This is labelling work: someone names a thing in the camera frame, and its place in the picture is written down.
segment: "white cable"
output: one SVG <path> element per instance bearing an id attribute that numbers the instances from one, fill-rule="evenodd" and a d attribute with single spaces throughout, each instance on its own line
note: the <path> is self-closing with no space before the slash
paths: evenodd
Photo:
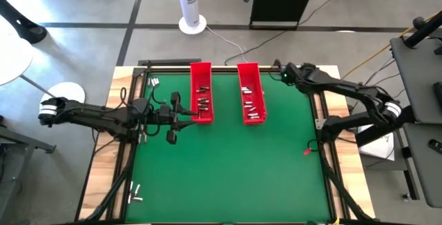
<path id="1" fill-rule="evenodd" d="M 238 44 L 235 44 L 234 42 L 229 41 L 228 39 L 225 39 L 225 38 L 221 37 L 219 34 L 217 34 L 217 33 L 214 32 L 212 29 L 210 29 L 210 27 L 206 27 L 206 28 L 207 28 L 209 31 L 211 31 L 215 36 L 217 36 L 218 38 L 222 39 L 223 41 L 225 41 L 225 42 L 227 42 L 227 43 L 229 43 L 229 44 L 231 44 L 231 45 L 233 45 L 233 46 L 238 47 L 238 48 L 241 50 L 242 60 L 243 60 L 244 62 L 246 62 L 246 63 L 249 63 L 249 62 L 246 60 L 246 58 L 244 57 L 244 51 L 242 50 L 242 48 L 241 48 Z"/>

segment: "gray floor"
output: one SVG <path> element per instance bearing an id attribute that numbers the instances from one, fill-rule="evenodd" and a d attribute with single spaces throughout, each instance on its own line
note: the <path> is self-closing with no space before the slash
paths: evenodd
<path id="1" fill-rule="evenodd" d="M 9 0 L 38 22 L 127 23 L 135 0 Z M 303 19 L 325 0 L 311 0 Z M 251 3 L 242 0 L 200 0 L 201 13 L 209 24 L 248 24 Z M 331 0 L 304 26 L 406 27 L 416 16 L 429 16 L 442 9 L 440 0 Z M 142 0 L 137 23 L 172 23 L 181 17 L 178 0 Z M 0 17 L 0 33 L 13 30 Z M 75 81 L 86 91 L 86 101 L 106 101 L 113 68 L 126 29 L 50 28 L 50 36 L 34 45 L 35 57 L 26 71 L 29 78 L 49 88 L 61 81 Z M 254 47 L 278 31 L 216 30 L 244 49 Z M 287 32 L 246 60 L 271 64 L 274 59 L 295 63 L 336 64 L 341 73 L 366 59 L 394 33 Z M 136 29 L 124 65 L 140 59 L 202 58 L 214 64 L 239 53 L 210 32 L 190 37 L 178 30 Z M 390 57 L 384 52 L 348 77 L 365 81 Z M 240 58 L 231 63 L 240 62 Z M 393 64 L 373 80 L 397 73 Z M 381 84 L 392 95 L 403 89 L 399 77 Z M 74 218 L 93 147 L 90 129 L 64 124 L 45 128 L 37 120 L 42 94 L 21 79 L 0 87 L 0 114 L 13 130 L 57 145 L 54 155 L 36 152 L 18 196 L 13 220 L 30 219 L 31 224 L 54 224 Z M 403 104 L 407 97 L 398 97 Z M 440 224 L 442 212 L 429 208 L 425 200 L 404 202 L 407 192 L 401 173 L 366 171 L 377 218 L 389 222 Z"/>

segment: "green mat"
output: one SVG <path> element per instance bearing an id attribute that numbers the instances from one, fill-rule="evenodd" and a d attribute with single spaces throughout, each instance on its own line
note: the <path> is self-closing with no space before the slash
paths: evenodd
<path id="1" fill-rule="evenodd" d="M 189 107 L 190 76 L 157 75 L 158 100 L 179 91 Z M 267 120 L 242 122 L 238 76 L 212 76 L 215 121 L 178 133 L 167 127 L 137 147 L 134 187 L 143 202 L 128 206 L 127 222 L 306 222 L 330 218 L 319 156 L 304 156 L 315 137 L 309 100 L 261 75 Z M 149 126 L 152 133 L 156 126 Z"/>

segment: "red object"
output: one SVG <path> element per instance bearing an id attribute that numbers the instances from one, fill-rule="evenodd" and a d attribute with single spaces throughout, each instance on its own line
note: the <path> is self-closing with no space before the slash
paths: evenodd
<path id="1" fill-rule="evenodd" d="M 304 152 L 304 156 L 307 156 L 311 152 L 311 148 L 307 148 Z"/>
<path id="2" fill-rule="evenodd" d="M 209 87 L 208 90 L 201 91 L 201 88 Z M 198 99 L 205 99 L 209 102 L 208 110 L 200 110 Z M 198 115 L 192 116 L 192 121 L 199 124 L 210 124 L 213 122 L 213 98 L 212 98 L 212 68 L 210 62 L 191 63 L 191 110 Z"/>
<path id="3" fill-rule="evenodd" d="M 262 91 L 258 63 L 239 63 L 238 76 L 240 78 L 242 118 L 244 120 L 244 124 L 251 125 L 264 123 L 267 112 L 265 110 L 264 92 Z M 241 91 L 241 88 L 244 87 L 247 87 L 252 91 L 252 93 L 244 94 Z M 252 104 L 245 104 L 246 101 L 251 101 Z M 245 108 L 245 105 L 252 105 L 256 109 L 249 111 L 251 108 Z M 250 119 L 248 114 L 251 113 L 257 113 L 259 118 Z"/>

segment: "white tower fan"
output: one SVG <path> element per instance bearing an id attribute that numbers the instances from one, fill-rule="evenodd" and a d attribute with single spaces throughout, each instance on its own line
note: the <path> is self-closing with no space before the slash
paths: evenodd
<path id="1" fill-rule="evenodd" d="M 187 35 L 197 35 L 204 31 L 207 25 L 206 18 L 200 15 L 198 0 L 180 0 L 182 18 L 179 22 L 180 30 Z"/>

